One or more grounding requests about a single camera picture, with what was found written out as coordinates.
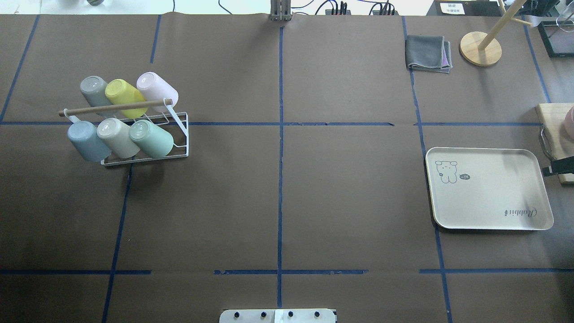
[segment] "white rectangular tray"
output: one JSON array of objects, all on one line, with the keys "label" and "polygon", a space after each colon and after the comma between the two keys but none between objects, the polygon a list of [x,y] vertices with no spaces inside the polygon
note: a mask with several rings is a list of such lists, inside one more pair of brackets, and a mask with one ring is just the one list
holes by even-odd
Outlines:
[{"label": "white rectangular tray", "polygon": [[554,224],[540,166],[530,151],[434,147],[425,161],[440,226],[547,230]]}]

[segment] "pink cup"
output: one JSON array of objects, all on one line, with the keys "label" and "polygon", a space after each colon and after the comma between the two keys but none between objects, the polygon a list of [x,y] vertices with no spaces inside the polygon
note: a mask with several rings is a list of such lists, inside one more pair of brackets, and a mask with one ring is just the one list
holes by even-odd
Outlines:
[{"label": "pink cup", "polygon": [[570,138],[574,139],[574,106],[568,110],[566,118],[564,118],[564,127]]}]

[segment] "gray towel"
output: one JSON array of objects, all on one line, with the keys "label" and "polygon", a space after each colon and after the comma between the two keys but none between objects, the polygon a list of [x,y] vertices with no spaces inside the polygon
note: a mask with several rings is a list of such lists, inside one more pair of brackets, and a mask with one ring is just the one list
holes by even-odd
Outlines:
[{"label": "gray towel", "polygon": [[451,43],[443,36],[407,35],[405,59],[407,68],[448,74],[452,68]]}]

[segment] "round wooden base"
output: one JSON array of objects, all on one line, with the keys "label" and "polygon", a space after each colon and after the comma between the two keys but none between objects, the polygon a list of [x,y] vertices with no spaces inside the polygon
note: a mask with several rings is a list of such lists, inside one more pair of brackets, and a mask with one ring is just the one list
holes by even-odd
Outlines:
[{"label": "round wooden base", "polygon": [[498,62],[502,56],[502,48],[498,40],[493,39],[484,51],[478,50],[478,45],[486,37],[483,32],[471,32],[460,40],[460,54],[469,62],[478,66],[490,66]]}]

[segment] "white label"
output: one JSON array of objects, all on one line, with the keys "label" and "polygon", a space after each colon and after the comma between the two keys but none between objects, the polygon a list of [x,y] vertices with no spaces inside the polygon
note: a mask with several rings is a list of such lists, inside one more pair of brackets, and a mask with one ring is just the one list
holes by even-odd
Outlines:
[{"label": "white label", "polygon": [[462,3],[441,3],[440,11],[446,14],[464,14]]}]

